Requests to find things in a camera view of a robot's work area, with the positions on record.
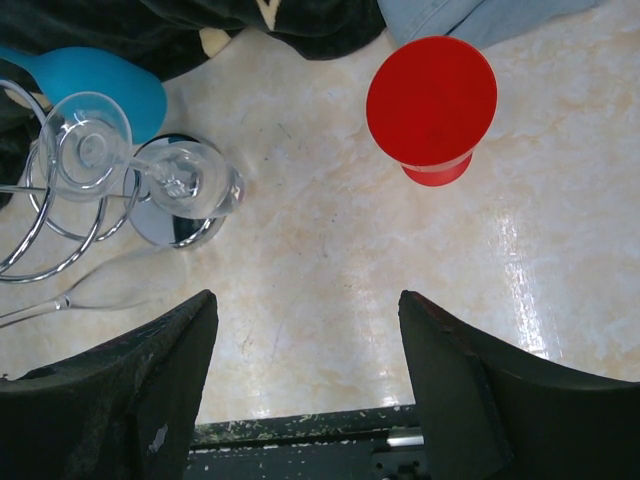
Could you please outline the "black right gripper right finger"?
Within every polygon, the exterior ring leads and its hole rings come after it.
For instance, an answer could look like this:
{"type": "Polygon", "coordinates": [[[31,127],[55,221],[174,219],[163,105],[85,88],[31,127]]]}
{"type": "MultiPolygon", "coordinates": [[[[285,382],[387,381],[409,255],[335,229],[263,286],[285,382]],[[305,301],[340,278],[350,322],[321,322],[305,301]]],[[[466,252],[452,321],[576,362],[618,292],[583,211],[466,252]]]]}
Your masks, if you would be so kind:
{"type": "Polygon", "coordinates": [[[432,478],[638,478],[638,383],[537,357],[417,292],[399,323],[432,478]]]}

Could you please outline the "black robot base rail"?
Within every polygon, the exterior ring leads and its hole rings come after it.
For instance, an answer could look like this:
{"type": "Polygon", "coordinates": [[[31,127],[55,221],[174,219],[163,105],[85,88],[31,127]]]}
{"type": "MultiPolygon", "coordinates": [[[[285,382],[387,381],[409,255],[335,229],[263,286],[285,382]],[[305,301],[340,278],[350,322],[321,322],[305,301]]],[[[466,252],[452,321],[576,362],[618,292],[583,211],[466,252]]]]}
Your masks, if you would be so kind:
{"type": "Polygon", "coordinates": [[[198,425],[185,479],[429,479],[415,407],[198,425]]]}

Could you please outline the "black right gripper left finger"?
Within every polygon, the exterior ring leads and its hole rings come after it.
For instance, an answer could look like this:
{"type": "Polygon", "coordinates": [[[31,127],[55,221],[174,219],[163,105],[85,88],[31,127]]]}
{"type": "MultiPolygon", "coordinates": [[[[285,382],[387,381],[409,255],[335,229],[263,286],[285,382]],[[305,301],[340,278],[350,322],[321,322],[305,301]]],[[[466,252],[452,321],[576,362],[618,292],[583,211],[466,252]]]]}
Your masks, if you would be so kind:
{"type": "Polygon", "coordinates": [[[218,329],[203,290],[76,356],[1,382],[4,479],[180,479],[218,329]]]}

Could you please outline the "red plastic wine glass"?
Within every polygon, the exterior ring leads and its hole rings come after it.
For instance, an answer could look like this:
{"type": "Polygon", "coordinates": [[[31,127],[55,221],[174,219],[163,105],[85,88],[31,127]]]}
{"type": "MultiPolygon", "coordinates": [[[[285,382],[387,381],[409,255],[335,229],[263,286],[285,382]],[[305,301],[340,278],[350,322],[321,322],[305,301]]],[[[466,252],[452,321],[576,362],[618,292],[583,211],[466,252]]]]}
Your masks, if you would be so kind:
{"type": "Polygon", "coordinates": [[[431,36],[383,62],[369,86],[366,120],[378,147],[412,181],[439,187],[467,170],[497,103],[497,80],[481,52],[431,36]]]}

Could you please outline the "clear wine glass front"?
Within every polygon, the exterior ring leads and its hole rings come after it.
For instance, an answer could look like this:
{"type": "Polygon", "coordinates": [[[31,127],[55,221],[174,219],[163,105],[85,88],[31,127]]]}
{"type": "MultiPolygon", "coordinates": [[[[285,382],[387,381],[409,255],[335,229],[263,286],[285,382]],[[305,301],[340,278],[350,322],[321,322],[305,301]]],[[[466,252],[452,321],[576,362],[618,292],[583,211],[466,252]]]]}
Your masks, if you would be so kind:
{"type": "Polygon", "coordinates": [[[187,255],[173,247],[128,252],[96,266],[67,290],[1,316],[1,327],[63,310],[123,310],[178,289],[188,276],[187,255]]]}

